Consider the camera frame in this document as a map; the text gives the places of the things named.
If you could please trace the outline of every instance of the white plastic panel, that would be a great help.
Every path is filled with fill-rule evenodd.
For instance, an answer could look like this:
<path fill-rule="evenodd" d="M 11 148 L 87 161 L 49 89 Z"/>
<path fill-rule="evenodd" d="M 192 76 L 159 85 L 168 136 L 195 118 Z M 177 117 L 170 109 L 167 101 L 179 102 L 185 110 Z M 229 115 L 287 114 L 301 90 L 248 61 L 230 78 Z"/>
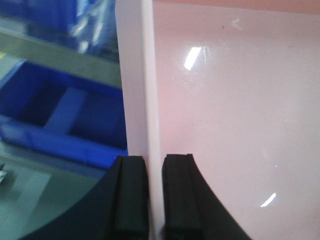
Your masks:
<path fill-rule="evenodd" d="M 154 14 L 161 158 L 194 154 L 252 239 L 320 239 L 320 16 Z"/>

